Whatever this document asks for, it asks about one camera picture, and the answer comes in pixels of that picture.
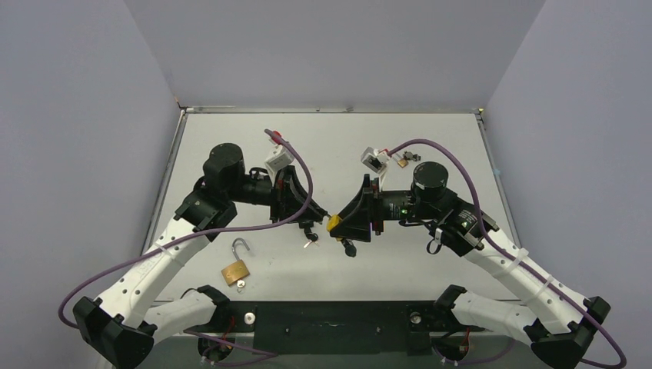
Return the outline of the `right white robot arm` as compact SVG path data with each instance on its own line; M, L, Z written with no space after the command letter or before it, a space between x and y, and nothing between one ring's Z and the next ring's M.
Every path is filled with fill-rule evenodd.
M549 367L576 367L610 305L563 286L491 217L477 215L471 203L447 187L447 180L447 169L432 161L414 169L405 191L384 191L378 179L365 176L354 199L329 220L328 232L340 241L368 242L381 234L386 221L425 227L431 236L428 253L450 248L518 299L517 304L505 303L451 285L434 304L434 318L440 326L480 327L528 345Z

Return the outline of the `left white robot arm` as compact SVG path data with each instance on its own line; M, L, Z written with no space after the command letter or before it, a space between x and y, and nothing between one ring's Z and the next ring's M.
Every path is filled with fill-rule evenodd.
M238 145L212 148L203 175L148 252L99 296L75 304L72 312L83 340L113 367L135 368L170 336L200 325L212 331L224 328L230 301L212 286L194 288L160 306L155 299L235 219L239 203L269 207L272 223L324 220L326 210L309 198L293 159L279 145L263 168L247 170Z

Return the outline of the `small brass padlock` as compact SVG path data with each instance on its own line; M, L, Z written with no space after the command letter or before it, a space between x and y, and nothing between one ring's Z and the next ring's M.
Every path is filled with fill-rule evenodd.
M412 151L404 151L402 154L395 155L394 159L400 168L406 168L411 162L421 161L421 156Z

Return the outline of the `yellow padlock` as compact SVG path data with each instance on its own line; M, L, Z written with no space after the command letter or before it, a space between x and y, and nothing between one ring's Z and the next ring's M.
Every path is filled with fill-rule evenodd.
M331 233L341 223L341 217L338 214L330 216L327 223L327 232Z

